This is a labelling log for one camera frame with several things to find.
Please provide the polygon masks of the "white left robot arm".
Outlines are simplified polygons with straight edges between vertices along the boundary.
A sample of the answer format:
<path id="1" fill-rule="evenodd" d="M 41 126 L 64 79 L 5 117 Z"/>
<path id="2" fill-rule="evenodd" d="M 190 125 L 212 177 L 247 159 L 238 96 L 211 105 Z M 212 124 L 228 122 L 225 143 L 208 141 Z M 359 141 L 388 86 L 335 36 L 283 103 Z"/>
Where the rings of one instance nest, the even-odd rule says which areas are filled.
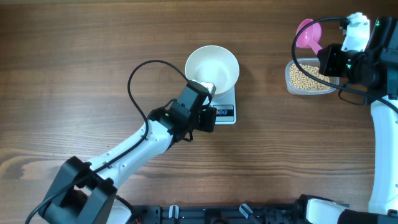
<path id="1" fill-rule="evenodd" d="M 191 141 L 194 130 L 212 132 L 215 91 L 212 83 L 190 80 L 178 99 L 152 110 L 140 130 L 110 151 L 86 162 L 69 158 L 34 212 L 48 223 L 126 223 L 132 213 L 117 202 L 118 188 L 153 157 Z"/>

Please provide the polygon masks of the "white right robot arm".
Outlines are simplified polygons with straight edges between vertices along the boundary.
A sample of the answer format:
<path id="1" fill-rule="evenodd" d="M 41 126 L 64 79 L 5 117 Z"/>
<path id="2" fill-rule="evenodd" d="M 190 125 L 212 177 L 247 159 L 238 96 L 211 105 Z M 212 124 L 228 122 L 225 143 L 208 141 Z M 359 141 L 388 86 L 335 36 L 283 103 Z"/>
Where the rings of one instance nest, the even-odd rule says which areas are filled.
<path id="1" fill-rule="evenodd" d="M 397 223 L 397 19 L 378 17 L 374 28 L 360 12 L 337 17 L 345 39 L 316 51 L 319 72 L 347 78 L 333 88 L 364 97 L 371 107 L 375 133 L 374 182 L 367 212 L 351 210 L 332 200 L 305 197 L 305 223 Z"/>

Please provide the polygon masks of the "pink plastic scoop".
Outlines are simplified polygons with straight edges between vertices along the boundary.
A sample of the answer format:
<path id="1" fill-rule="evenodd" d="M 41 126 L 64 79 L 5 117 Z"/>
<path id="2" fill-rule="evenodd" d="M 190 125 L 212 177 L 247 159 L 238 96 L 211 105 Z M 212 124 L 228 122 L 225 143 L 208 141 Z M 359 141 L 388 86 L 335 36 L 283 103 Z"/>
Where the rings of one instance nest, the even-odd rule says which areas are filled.
<path id="1" fill-rule="evenodd" d="M 296 46 L 301 49 L 312 49 L 315 55 L 322 49 L 319 40 L 322 36 L 322 28 L 319 23 L 306 28 L 296 41 Z"/>

